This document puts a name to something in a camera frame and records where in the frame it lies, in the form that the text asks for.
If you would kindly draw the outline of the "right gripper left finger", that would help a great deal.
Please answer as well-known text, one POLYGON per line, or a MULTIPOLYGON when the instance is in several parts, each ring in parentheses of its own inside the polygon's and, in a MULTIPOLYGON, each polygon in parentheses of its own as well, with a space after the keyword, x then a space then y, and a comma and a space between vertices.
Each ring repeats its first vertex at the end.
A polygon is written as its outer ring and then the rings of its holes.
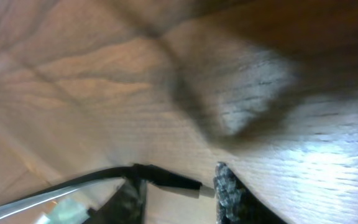
POLYGON ((146 181, 127 179, 102 207, 88 210, 84 224, 144 224, 146 204, 146 181))

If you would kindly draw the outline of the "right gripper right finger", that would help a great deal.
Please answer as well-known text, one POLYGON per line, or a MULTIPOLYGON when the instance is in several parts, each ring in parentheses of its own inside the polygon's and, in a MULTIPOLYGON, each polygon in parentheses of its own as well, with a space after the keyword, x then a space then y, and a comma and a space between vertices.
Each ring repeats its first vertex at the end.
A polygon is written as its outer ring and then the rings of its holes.
POLYGON ((215 169, 217 224, 286 224, 265 206, 224 162, 215 169))

